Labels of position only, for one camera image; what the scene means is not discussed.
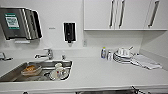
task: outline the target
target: black soap dispenser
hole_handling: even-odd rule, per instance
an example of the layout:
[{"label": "black soap dispenser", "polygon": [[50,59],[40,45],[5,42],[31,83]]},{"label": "black soap dispenser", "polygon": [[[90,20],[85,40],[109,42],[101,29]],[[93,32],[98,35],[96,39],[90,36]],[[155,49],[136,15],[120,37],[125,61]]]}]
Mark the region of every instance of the black soap dispenser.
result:
[{"label": "black soap dispenser", "polygon": [[76,41],[75,23],[64,23],[64,34],[65,34],[65,41],[68,41],[68,43]]}]

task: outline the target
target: sink basin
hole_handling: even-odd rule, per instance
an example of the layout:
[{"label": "sink basin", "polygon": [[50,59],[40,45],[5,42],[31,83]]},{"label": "sink basin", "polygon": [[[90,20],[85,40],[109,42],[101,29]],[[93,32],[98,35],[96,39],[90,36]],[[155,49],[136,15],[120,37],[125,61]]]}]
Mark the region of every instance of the sink basin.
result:
[{"label": "sink basin", "polygon": [[[55,69],[55,64],[61,63],[62,67],[68,70],[68,75],[61,80],[66,80],[70,75],[72,61],[52,61],[52,62],[29,62],[23,63],[0,77],[0,82],[23,82],[23,81],[52,81],[49,74]],[[21,71],[29,65],[40,65],[42,71],[36,76],[23,76]]]}]

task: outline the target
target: mug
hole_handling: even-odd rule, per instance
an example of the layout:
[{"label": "mug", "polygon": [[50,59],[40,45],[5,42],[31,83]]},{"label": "mug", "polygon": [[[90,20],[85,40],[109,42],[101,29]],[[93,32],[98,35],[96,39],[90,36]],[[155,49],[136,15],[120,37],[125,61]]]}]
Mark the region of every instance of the mug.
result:
[{"label": "mug", "polygon": [[123,50],[123,55],[126,56],[126,57],[129,57],[130,56],[130,50],[129,49],[124,49]]},{"label": "mug", "polygon": [[124,54],[124,48],[118,48],[118,55]]}]

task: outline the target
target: white cabinet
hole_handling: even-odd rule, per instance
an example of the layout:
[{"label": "white cabinet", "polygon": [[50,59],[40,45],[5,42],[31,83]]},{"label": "white cabinet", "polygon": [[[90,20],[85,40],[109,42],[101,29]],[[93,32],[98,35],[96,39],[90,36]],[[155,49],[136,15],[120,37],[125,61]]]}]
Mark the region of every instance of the white cabinet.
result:
[{"label": "white cabinet", "polygon": [[23,92],[0,92],[0,94],[23,94]]},{"label": "white cabinet", "polygon": [[117,0],[84,0],[84,29],[114,29],[116,8]]},{"label": "white cabinet", "polygon": [[0,92],[0,94],[75,94],[75,92],[66,92],[66,93]]},{"label": "white cabinet", "polygon": [[160,88],[160,89],[145,89],[145,90],[140,90],[143,93],[146,94],[168,94],[168,88]]},{"label": "white cabinet", "polygon": [[84,0],[84,30],[142,30],[150,1]]},{"label": "white cabinet", "polygon": [[168,29],[168,0],[151,0],[144,29]]},{"label": "white cabinet", "polygon": [[118,0],[116,30],[142,30],[151,0]]}]

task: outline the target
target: wall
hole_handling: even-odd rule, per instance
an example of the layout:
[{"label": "wall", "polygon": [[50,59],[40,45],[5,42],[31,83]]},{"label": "wall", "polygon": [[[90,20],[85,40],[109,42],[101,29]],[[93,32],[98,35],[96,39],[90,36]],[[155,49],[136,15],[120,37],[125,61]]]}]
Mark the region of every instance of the wall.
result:
[{"label": "wall", "polygon": [[[108,49],[130,48],[139,52],[143,31],[83,31],[83,0],[1,0],[1,7],[25,7],[39,14],[43,37],[30,44],[15,44],[14,40],[5,40],[0,30],[0,50],[42,50],[58,49]],[[77,41],[69,47],[64,41],[63,23],[75,22]]]},{"label": "wall", "polygon": [[168,58],[168,31],[145,31],[141,50]]},{"label": "wall", "polygon": [[119,47],[134,48],[132,52],[139,52],[143,38],[143,31],[85,31],[84,40],[87,47],[106,47],[107,49],[117,50]]},{"label": "wall", "polygon": [[[1,7],[24,7],[36,10],[43,37],[32,41],[31,44],[15,44],[13,40],[6,41],[0,30],[0,49],[27,50],[27,49],[76,49],[82,47],[82,0],[1,0]],[[77,41],[72,47],[64,41],[64,22],[76,23]]]}]

